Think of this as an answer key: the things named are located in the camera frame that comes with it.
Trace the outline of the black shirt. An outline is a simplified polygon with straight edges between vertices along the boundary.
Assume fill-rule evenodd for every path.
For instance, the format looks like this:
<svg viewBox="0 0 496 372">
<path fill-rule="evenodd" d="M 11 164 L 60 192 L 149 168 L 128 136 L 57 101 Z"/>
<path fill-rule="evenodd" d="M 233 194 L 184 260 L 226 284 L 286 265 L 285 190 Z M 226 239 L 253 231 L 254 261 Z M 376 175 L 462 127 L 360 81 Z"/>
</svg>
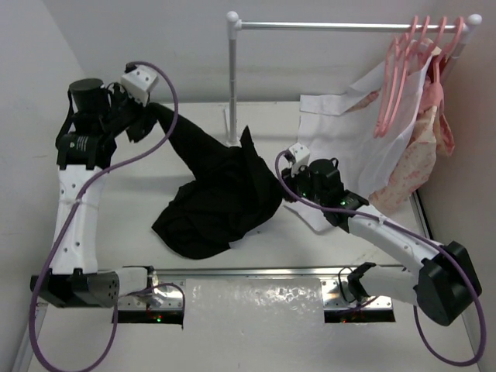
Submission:
<svg viewBox="0 0 496 372">
<path fill-rule="evenodd" d="M 286 193 L 257 153 L 248 128 L 239 146 L 227 147 L 159 103 L 149 104 L 143 118 L 172 132 L 169 142 L 194 176 L 152 225 L 176 254 L 213 257 L 274 216 Z"/>
</svg>

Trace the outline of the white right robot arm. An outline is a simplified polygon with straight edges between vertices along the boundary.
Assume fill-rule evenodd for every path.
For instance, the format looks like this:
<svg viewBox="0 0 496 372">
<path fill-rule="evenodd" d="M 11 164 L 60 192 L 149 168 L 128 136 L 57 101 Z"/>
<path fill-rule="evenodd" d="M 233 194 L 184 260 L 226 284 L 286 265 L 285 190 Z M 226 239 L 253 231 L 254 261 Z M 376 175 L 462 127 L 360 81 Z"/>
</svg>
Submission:
<svg viewBox="0 0 496 372">
<path fill-rule="evenodd" d="M 287 151 L 281 156 L 289 166 L 277 176 L 292 201 L 320 211 L 331 226 L 366 240 L 403 266 L 396 271 L 366 262 L 353 269 L 345 292 L 351 300 L 385 295 L 419 307 L 441 326 L 478 301 L 481 284 L 464 246 L 441 245 L 385 217 L 344 188 L 335 158 L 308 163 Z"/>
</svg>

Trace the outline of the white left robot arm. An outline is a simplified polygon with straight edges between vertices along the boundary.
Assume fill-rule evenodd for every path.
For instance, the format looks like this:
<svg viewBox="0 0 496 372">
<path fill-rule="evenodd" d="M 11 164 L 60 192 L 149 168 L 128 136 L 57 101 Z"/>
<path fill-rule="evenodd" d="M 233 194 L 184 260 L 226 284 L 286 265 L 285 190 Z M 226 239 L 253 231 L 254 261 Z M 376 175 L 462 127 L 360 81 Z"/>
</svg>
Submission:
<svg viewBox="0 0 496 372">
<path fill-rule="evenodd" d="M 45 274 L 33 275 L 30 289 L 58 308 L 111 308 L 122 282 L 114 270 L 99 271 L 96 258 L 98 206 L 116 137 L 138 142 L 152 129 L 143 114 L 157 78 L 121 77 L 105 85 L 85 78 L 69 85 L 69 108 L 57 134 L 59 205 L 57 249 Z"/>
</svg>

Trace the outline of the white metal clothes rack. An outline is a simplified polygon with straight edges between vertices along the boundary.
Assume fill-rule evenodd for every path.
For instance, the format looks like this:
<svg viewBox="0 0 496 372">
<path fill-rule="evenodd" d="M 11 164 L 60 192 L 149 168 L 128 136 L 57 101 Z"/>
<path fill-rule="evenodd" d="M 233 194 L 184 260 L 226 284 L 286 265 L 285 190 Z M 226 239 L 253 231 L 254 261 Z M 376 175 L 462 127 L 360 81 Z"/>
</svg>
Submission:
<svg viewBox="0 0 496 372">
<path fill-rule="evenodd" d="M 363 23 L 363 22 L 276 22 L 276 21 L 246 21 L 242 20 L 237 12 L 231 11 L 226 15 L 228 50 L 229 50 L 229 121 L 228 121 L 228 144 L 233 145 L 237 141 L 237 46 L 238 35 L 243 30 L 280 30 L 280 31 L 330 31 L 330 32 L 354 32 L 354 33 L 399 33 L 412 31 L 414 33 L 423 31 L 426 33 L 455 33 L 460 38 L 454 45 L 451 57 L 447 59 L 445 67 L 440 75 L 441 82 L 449 77 L 455 63 L 462 54 L 466 45 L 475 35 L 476 29 L 483 22 L 479 14 L 467 17 L 460 26 L 415 26 L 413 24 L 398 23 Z"/>
</svg>

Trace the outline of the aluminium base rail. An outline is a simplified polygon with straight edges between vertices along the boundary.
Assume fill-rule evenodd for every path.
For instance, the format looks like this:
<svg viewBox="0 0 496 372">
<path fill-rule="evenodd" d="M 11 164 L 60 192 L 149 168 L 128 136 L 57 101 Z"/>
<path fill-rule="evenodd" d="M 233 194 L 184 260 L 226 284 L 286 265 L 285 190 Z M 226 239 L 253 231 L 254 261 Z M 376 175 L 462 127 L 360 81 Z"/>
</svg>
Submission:
<svg viewBox="0 0 496 372">
<path fill-rule="evenodd" d="M 366 262 L 400 271 L 403 266 L 385 252 L 360 237 L 334 228 L 330 236 L 318 236 L 299 224 L 280 219 L 264 223 L 220 255 L 221 263 L 210 267 L 207 260 L 189 260 L 179 267 L 180 256 L 159 242 L 157 235 L 119 224 L 113 236 L 96 231 L 96 258 L 99 271 L 114 270 L 122 287 L 113 307 L 135 297 L 143 309 L 154 315 L 185 308 L 185 282 L 205 278 L 313 278 L 320 281 L 324 312 L 340 319 L 356 313 L 374 314 L 391 308 L 394 298 L 385 295 L 353 301 L 346 295 L 346 279 L 353 269 Z"/>
</svg>

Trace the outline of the white foil cover sheet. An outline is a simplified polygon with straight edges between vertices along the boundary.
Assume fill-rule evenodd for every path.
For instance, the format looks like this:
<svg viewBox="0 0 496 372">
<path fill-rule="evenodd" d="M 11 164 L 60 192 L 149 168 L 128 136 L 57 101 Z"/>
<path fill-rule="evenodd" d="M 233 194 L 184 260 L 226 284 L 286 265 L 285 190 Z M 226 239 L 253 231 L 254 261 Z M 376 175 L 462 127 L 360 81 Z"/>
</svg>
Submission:
<svg viewBox="0 0 496 372">
<path fill-rule="evenodd" d="M 320 281 L 296 279 L 191 279 L 187 281 L 184 327 L 229 326 L 296 329 L 324 322 Z"/>
</svg>

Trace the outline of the white shirt on hanger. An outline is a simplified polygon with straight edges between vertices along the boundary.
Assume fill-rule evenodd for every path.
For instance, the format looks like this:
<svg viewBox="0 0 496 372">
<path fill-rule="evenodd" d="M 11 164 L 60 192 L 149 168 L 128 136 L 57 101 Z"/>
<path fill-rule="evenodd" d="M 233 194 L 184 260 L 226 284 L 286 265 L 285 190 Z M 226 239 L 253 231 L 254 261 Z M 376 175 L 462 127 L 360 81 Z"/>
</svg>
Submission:
<svg viewBox="0 0 496 372">
<path fill-rule="evenodd" d="M 412 67 L 391 128 L 374 138 L 384 65 L 378 64 L 341 95 L 302 95 L 298 142 L 310 160 L 337 158 L 345 188 L 369 200 L 385 187 L 410 140 L 427 66 Z"/>
</svg>

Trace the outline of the pink floral garment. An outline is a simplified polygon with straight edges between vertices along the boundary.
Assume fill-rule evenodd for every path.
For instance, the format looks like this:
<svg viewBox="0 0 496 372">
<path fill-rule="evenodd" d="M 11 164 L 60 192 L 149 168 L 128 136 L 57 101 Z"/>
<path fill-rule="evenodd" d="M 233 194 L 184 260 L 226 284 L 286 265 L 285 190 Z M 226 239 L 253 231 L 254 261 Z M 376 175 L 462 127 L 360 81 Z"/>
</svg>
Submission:
<svg viewBox="0 0 496 372">
<path fill-rule="evenodd" d="M 440 75 L 450 56 L 440 64 Z M 444 90 L 425 78 L 424 89 L 412 134 L 385 187 L 369 196 L 383 213 L 393 212 L 429 179 L 438 156 L 449 157 L 455 148 L 451 128 L 444 115 Z"/>
</svg>

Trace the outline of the pink hanger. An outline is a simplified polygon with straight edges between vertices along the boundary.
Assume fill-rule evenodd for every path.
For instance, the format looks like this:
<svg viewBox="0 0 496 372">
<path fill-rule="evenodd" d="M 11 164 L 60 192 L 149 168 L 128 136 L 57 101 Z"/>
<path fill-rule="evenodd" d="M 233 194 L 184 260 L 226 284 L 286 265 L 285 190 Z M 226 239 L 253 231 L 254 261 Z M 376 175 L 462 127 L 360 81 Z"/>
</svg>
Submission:
<svg viewBox="0 0 496 372">
<path fill-rule="evenodd" d="M 407 77 L 412 67 L 422 67 L 424 53 L 421 51 L 422 41 L 425 39 L 430 17 L 426 16 L 421 34 L 417 40 L 414 35 L 418 30 L 418 16 L 412 20 L 408 31 L 395 36 L 388 47 L 384 59 L 384 80 L 381 88 L 381 104 L 374 137 L 384 137 L 394 122 L 403 95 Z"/>
<path fill-rule="evenodd" d="M 455 29 L 454 29 L 453 38 L 441 49 L 439 55 L 432 62 L 434 83 L 439 83 L 439 84 L 441 83 L 440 64 L 443 61 L 444 57 L 449 56 L 456 47 L 456 45 L 458 44 L 460 37 L 463 33 L 464 24 L 465 24 L 464 17 L 459 16 L 456 18 L 456 20 L 454 21 Z"/>
<path fill-rule="evenodd" d="M 439 46 L 439 44 L 442 41 L 446 25 L 447 25 L 447 17 L 443 16 L 440 19 L 439 24 L 438 24 L 439 29 L 438 29 L 438 32 L 436 34 L 436 37 L 429 44 L 428 49 L 427 49 L 427 54 L 429 57 L 431 57 L 431 60 L 429 62 L 429 67 L 428 67 L 428 71 L 427 71 L 426 76 L 429 77 L 431 83 L 434 83 L 435 81 L 438 80 L 438 78 L 436 77 L 437 67 L 435 67 L 435 64 L 438 60 L 438 57 L 441 54 L 442 48 Z"/>
<path fill-rule="evenodd" d="M 412 40 L 419 24 L 418 16 L 400 36 L 394 36 L 384 58 L 384 80 L 374 138 L 384 137 L 396 116 L 407 80 Z"/>
</svg>

